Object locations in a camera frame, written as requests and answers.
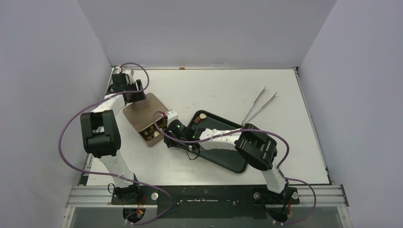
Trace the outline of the gold chocolate box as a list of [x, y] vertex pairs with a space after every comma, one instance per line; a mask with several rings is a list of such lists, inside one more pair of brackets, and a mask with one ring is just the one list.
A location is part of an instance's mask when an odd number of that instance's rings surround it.
[[160, 133], [157, 128], [161, 128], [165, 130], [167, 127], [166, 121], [158, 121], [157, 127], [152, 123], [146, 126], [145, 128], [138, 131], [140, 137], [148, 147], [155, 146], [158, 142], [162, 141], [164, 136]]

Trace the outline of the brown box lid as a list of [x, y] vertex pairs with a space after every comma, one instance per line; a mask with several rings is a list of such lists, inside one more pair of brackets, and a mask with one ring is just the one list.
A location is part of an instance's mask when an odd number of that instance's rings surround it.
[[129, 104], [123, 109], [123, 114], [132, 127], [139, 133], [153, 124], [153, 114], [156, 111], [167, 111], [168, 108], [153, 93], [147, 93], [146, 98]]

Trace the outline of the metal tongs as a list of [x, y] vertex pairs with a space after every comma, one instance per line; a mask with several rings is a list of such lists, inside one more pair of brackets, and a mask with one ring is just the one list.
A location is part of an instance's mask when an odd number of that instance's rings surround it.
[[258, 94], [257, 94], [256, 98], [254, 99], [254, 101], [252, 102], [252, 105], [249, 108], [247, 114], [241, 121], [242, 125], [252, 121], [267, 106], [269, 106], [272, 103], [272, 101], [276, 98], [276, 96], [278, 95], [277, 91], [271, 91], [271, 94], [269, 94], [269, 92], [270, 92], [270, 90], [268, 90], [266, 86], [263, 86], [263, 88], [258, 92]]

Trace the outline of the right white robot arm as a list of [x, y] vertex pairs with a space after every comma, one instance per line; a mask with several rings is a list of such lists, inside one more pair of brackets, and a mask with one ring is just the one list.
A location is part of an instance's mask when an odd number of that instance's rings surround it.
[[163, 131], [167, 147], [179, 147], [187, 151], [234, 151], [249, 166], [261, 171], [275, 203], [288, 204], [299, 200], [296, 188], [280, 169], [275, 158], [278, 154], [277, 142], [273, 135], [252, 124], [233, 130], [186, 127], [178, 119], [168, 122]]

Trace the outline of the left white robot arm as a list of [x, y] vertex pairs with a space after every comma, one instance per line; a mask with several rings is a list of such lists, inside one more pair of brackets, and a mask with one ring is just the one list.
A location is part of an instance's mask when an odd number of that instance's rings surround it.
[[114, 199], [124, 204], [137, 204], [142, 199], [142, 191], [119, 151], [122, 142], [115, 116], [128, 103], [144, 100], [145, 94], [141, 80], [134, 79], [133, 70], [122, 70], [111, 78], [105, 100], [80, 116], [83, 146], [113, 174]]

